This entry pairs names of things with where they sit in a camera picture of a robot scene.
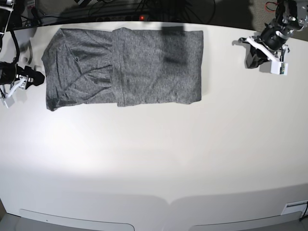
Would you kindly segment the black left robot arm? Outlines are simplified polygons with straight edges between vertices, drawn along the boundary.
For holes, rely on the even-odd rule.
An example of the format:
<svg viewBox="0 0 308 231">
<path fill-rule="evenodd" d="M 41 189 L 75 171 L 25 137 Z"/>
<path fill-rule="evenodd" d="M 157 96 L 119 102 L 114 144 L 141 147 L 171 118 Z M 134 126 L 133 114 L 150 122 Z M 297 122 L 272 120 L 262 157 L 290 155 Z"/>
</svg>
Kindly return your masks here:
<svg viewBox="0 0 308 231">
<path fill-rule="evenodd" d="M 276 3 L 275 18 L 259 35 L 239 38 L 239 43 L 249 45 L 245 67 L 255 69 L 265 64 L 268 72 L 287 75 L 288 63 L 285 55 L 290 52 L 287 40 L 295 31 L 308 26 L 308 2 L 306 0 L 279 0 Z"/>
</svg>

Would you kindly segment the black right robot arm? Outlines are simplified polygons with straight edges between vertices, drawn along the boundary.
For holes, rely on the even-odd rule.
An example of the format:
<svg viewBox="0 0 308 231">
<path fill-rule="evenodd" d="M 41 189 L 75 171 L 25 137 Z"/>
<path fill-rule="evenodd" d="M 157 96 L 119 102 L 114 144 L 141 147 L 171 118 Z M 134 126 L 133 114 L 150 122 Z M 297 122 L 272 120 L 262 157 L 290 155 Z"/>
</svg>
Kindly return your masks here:
<svg viewBox="0 0 308 231">
<path fill-rule="evenodd" d="M 11 34 L 16 55 L 12 62 L 0 63 L 0 99 L 6 108 L 14 104 L 13 94 L 17 89 L 27 90 L 30 86 L 39 86 L 44 83 L 45 76 L 29 66 L 20 67 L 17 63 L 20 58 L 19 44 L 14 33 L 14 26 L 22 24 L 21 16 L 14 9 L 15 0 L 0 2 L 0 47 L 3 48 L 3 37 L 6 32 Z"/>
</svg>

